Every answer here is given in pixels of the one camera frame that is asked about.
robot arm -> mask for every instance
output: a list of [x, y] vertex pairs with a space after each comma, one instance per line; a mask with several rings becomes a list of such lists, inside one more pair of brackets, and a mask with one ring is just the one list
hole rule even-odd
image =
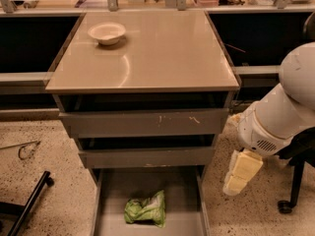
[[241, 115], [238, 139], [244, 151], [232, 155], [223, 191], [237, 195], [263, 165], [263, 157], [287, 147], [315, 127], [315, 43], [291, 51], [280, 68], [280, 83]]

white robot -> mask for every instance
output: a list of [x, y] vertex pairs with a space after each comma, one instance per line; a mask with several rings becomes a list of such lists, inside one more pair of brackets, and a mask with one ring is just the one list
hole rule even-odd
[[263, 165], [263, 157], [287, 147], [298, 133], [315, 127], [315, 42], [301, 45], [283, 59], [280, 83], [241, 115], [238, 139], [223, 191], [239, 194]]

white bowl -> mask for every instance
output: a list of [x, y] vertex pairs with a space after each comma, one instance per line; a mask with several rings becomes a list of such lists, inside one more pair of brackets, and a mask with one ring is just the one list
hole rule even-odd
[[91, 27], [88, 34], [90, 37], [96, 39], [99, 44], [111, 45], [117, 43], [125, 32], [126, 29], [124, 26], [108, 22]]

crumpled green cloth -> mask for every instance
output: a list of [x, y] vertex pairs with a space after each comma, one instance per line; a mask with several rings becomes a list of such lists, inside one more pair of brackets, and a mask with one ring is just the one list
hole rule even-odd
[[152, 198], [129, 200], [125, 207], [125, 221], [151, 220], [157, 227], [165, 227], [165, 201], [164, 191], [157, 192]]

caster wheel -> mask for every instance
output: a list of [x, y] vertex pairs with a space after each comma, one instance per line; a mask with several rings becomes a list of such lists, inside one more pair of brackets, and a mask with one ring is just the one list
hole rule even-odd
[[278, 210], [282, 214], [292, 213], [292, 207], [289, 201], [279, 201]]
[[48, 187], [53, 186], [53, 184], [54, 184], [53, 179], [52, 179], [51, 177], [48, 177], [48, 179], [47, 179], [47, 181], [46, 181], [46, 184], [47, 184]]

